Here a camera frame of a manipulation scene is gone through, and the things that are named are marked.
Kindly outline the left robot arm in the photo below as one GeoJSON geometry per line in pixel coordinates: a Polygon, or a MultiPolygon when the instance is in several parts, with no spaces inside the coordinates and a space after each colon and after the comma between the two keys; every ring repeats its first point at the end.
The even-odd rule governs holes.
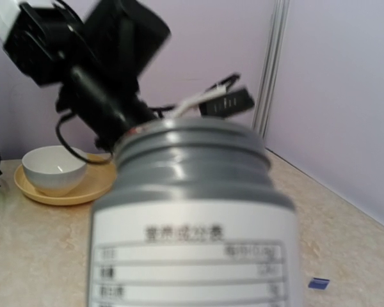
{"type": "Polygon", "coordinates": [[[240,78],[231,74],[176,106],[148,107],[138,77],[169,37],[166,22],[138,1],[99,1],[85,19],[64,1],[0,1],[7,56],[38,86],[61,86],[57,127],[82,119],[108,153],[133,128],[181,116],[240,78]]]}

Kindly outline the clear plastic pill organizer box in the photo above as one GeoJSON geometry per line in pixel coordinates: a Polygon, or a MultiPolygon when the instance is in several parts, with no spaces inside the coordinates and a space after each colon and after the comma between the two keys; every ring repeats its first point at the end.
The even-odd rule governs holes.
{"type": "Polygon", "coordinates": [[[326,290],[329,284],[329,279],[312,278],[308,283],[308,288],[313,290],[326,290]]]}

